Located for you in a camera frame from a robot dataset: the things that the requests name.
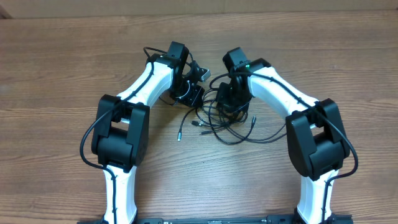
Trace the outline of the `braided cable grey connector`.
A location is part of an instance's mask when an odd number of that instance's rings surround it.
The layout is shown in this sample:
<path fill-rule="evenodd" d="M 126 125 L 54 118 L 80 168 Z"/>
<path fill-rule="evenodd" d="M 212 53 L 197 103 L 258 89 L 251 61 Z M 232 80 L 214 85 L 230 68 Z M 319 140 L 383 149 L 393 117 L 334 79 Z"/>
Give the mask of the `braided cable grey connector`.
<path fill-rule="evenodd" d="M 188 110 L 188 111 L 185 113 L 184 117 L 182 118 L 181 123 L 180 123 L 179 130 L 178 130 L 178 135 L 177 135 L 177 141 L 178 141 L 178 142 L 180 142 L 181 139 L 182 139 L 182 128 L 183 128 L 183 124 L 184 124 L 184 122 L 185 122 L 187 116 L 188 116 L 192 111 L 195 111 L 195 110 L 196 110 L 196 108 L 192 108 L 192 109 Z"/>

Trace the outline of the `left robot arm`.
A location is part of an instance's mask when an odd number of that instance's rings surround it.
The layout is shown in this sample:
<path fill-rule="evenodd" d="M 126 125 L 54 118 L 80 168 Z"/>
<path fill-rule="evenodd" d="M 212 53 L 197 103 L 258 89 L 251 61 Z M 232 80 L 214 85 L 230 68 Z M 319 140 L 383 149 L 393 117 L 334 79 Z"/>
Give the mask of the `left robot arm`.
<path fill-rule="evenodd" d="M 167 51 L 154 49 L 139 78 L 116 96 L 103 95 L 92 134 L 91 151 L 106 181 L 106 211 L 99 223 L 136 223 L 134 188 L 137 167 L 149 145 L 150 109 L 164 92 L 174 103 L 191 110 L 203 106 L 204 82 L 210 72 L 201 68 L 189 49 L 171 42 Z"/>

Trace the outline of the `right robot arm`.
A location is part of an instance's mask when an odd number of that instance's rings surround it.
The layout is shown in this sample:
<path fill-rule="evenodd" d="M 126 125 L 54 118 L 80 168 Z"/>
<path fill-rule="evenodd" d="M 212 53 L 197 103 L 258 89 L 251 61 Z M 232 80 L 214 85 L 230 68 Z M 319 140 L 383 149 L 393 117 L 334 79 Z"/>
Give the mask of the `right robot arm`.
<path fill-rule="evenodd" d="M 334 181 L 351 154 L 337 104 L 319 101 L 287 83 L 263 58 L 249 60 L 239 47 L 223 57 L 230 83 L 221 83 L 217 108 L 247 111 L 259 98 L 285 121 L 290 161 L 301 176 L 300 200 L 291 215 L 268 215 L 266 223 L 352 223 L 351 215 L 330 208 Z"/>

